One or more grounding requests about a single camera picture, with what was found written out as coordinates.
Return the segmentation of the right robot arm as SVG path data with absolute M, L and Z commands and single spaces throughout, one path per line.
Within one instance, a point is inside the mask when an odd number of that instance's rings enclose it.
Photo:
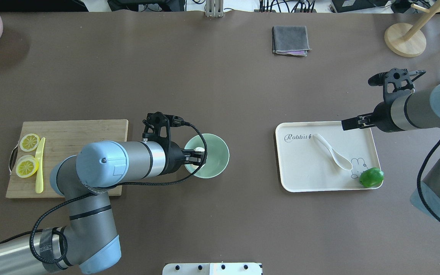
M 383 88 L 382 101 L 372 112 L 343 120 L 343 130 L 376 127 L 386 133 L 428 129 L 440 132 L 440 84 L 419 92 L 414 86 L 424 73 L 393 68 L 370 77 L 370 86 Z M 419 169 L 411 202 L 440 223 L 440 138 Z

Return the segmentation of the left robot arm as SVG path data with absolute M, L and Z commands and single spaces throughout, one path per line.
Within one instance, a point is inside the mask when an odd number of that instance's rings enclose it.
M 106 270 L 121 258 L 120 237 L 108 191 L 118 186 L 157 186 L 142 179 L 171 174 L 185 164 L 197 173 L 208 146 L 184 149 L 172 127 L 193 124 L 175 115 L 149 113 L 141 141 L 89 143 L 52 169 L 52 189 L 65 201 L 40 216 L 30 231 L 0 242 L 0 275 L 56 274 L 72 266 L 85 274 Z

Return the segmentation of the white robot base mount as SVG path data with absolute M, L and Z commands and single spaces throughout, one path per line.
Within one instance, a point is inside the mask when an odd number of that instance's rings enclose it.
M 216 262 L 216 263 L 170 263 L 162 270 L 163 275 L 262 275 L 261 263 Z

